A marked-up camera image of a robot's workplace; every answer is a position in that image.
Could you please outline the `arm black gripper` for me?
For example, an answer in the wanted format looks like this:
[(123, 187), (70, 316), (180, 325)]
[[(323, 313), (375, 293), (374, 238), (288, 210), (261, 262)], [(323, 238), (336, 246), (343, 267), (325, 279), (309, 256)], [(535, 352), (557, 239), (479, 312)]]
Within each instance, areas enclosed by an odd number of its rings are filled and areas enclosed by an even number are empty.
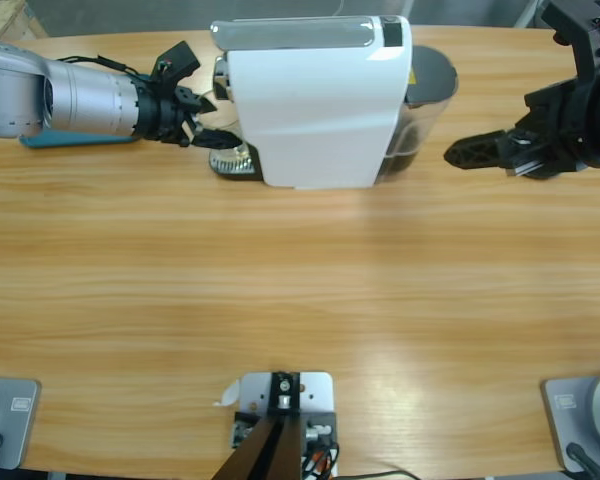
[(463, 170), (501, 168), (532, 179), (600, 169), (600, 77), (554, 83), (524, 101), (529, 112), (511, 130), (457, 140), (444, 160)]
[(147, 81), (133, 80), (137, 93), (138, 116), (133, 137), (188, 147), (191, 144), (213, 150), (237, 148), (242, 139), (234, 133), (219, 129), (202, 129), (192, 136), (184, 125), (196, 129), (197, 114), (215, 112), (217, 107), (204, 95), (176, 86), (170, 93), (159, 93), (157, 86)]

